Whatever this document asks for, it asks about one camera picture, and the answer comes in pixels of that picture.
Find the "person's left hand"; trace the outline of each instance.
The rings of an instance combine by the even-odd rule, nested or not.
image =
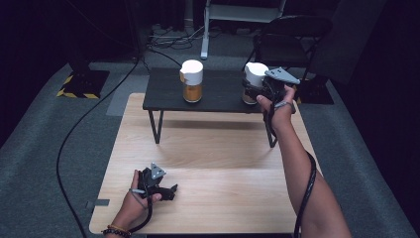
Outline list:
[[[137,189],[139,184],[139,172],[134,171],[131,189]],[[161,200],[161,194],[156,193],[152,196],[152,202]],[[115,216],[112,225],[125,230],[134,227],[133,223],[143,214],[145,207],[148,207],[148,200],[141,198],[137,193],[128,191],[124,197],[120,211]]]

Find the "light wood table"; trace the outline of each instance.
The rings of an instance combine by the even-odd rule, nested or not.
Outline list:
[[[143,100],[142,93],[129,98],[98,195],[109,204],[95,206],[91,232],[100,233],[111,223],[134,169],[143,170],[151,162],[167,172],[160,185],[177,183],[178,191],[174,200],[154,205],[151,221],[139,233],[293,232],[295,214],[280,150],[267,144],[262,115],[168,111],[162,141],[156,144]],[[292,122],[314,155],[298,109]]]

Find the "chair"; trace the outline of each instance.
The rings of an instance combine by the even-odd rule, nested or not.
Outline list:
[[[246,63],[255,56],[255,61],[267,66],[281,66],[285,69],[303,67],[304,81],[317,45],[332,27],[330,19],[319,16],[278,17],[254,36],[254,48]],[[309,46],[306,46],[307,41],[302,41],[303,39],[311,40]]]

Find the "small black table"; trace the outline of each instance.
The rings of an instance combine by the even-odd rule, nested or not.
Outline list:
[[[155,67],[151,72],[146,89],[143,109],[149,111],[155,142],[160,141],[163,111],[199,111],[230,113],[261,113],[258,105],[248,105],[242,100],[241,71],[210,70],[203,71],[203,96],[195,103],[186,102],[182,97],[182,82],[179,80],[179,69]],[[159,111],[156,127],[154,111]],[[274,147],[268,126],[265,124],[269,145]]]

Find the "hand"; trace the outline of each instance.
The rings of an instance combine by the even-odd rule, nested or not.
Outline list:
[[[137,189],[139,184],[139,172],[134,171],[133,181],[131,184],[132,189]],[[156,193],[152,196],[152,202],[161,200],[161,194]],[[130,230],[134,227],[133,224],[145,211],[144,207],[148,207],[148,200],[146,198],[142,199],[137,193],[127,192],[124,197],[123,204],[121,205],[120,211],[115,216],[113,225],[121,227],[125,230]]]
[[[283,101],[293,103],[294,89],[292,87],[284,85],[284,90],[286,94],[283,97]],[[259,95],[257,96],[257,101],[262,107],[262,112],[264,111],[269,112],[270,106],[271,106],[271,101],[269,99],[267,99],[266,97],[262,95]],[[292,109],[289,105],[279,107],[275,111],[274,115],[272,116],[271,127],[274,130],[276,130],[281,124],[290,122],[291,113],[292,113]]]

